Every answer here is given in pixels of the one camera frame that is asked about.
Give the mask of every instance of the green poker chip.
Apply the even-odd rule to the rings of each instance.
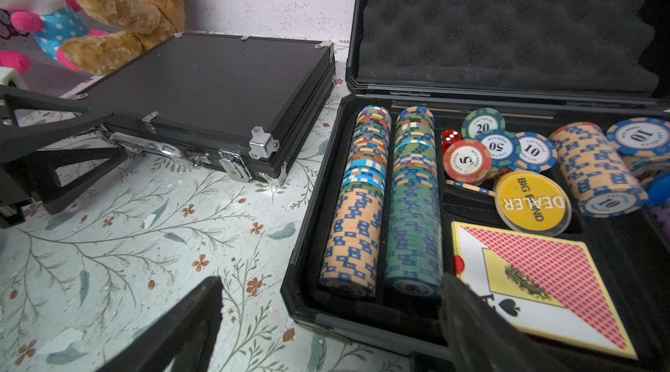
[[[464,140],[474,140],[482,132],[504,129],[505,125],[507,124],[502,113],[490,107],[482,107],[465,117],[461,126],[461,137]]]

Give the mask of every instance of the metal corner bracket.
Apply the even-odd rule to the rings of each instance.
[[[253,159],[269,158],[273,152],[280,149],[280,142],[272,138],[271,133],[264,131],[262,126],[256,126],[251,130],[251,141],[249,141],[249,156]]]
[[[331,62],[333,62],[333,59],[335,59],[335,44],[333,44],[332,41],[330,40],[325,40],[319,44],[314,45],[314,49],[321,49],[321,48],[330,48],[330,56],[329,59]]]
[[[150,114],[146,115],[145,117],[142,118],[142,122],[144,123],[144,127],[147,128],[147,131],[149,131],[152,135],[156,134],[156,128],[151,125],[151,121],[155,119],[155,117],[158,116],[158,112],[154,111],[151,112]]]
[[[261,177],[267,181],[268,184],[272,184],[273,186],[281,186],[284,184],[286,181],[286,161],[284,161],[284,164],[281,165],[281,171],[280,171],[280,176],[277,178],[270,177],[270,175],[265,174],[265,173],[259,173]]]

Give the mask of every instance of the table surface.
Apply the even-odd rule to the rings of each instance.
[[[0,233],[0,370],[93,371],[206,276],[224,283],[211,371],[408,371],[405,357],[345,345],[295,324],[280,295],[338,104],[337,80],[282,186],[237,183],[147,154],[56,216],[40,203]],[[25,123],[62,117],[35,112]],[[50,146],[86,148],[97,140]],[[65,180],[87,164],[59,172]]]

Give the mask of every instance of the deck of cards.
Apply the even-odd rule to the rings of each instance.
[[[453,222],[456,275],[520,331],[637,359],[584,243]]]

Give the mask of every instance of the stuffed animal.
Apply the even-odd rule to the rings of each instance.
[[[76,0],[0,0],[0,8],[15,12],[12,25],[31,33],[46,55],[75,70],[60,50],[63,42],[77,36],[106,34],[89,30],[79,19],[76,11],[81,8]]]
[[[65,56],[96,75],[111,73],[169,38],[183,32],[184,0],[77,0],[88,16],[121,28],[103,37],[83,36],[63,43]]]

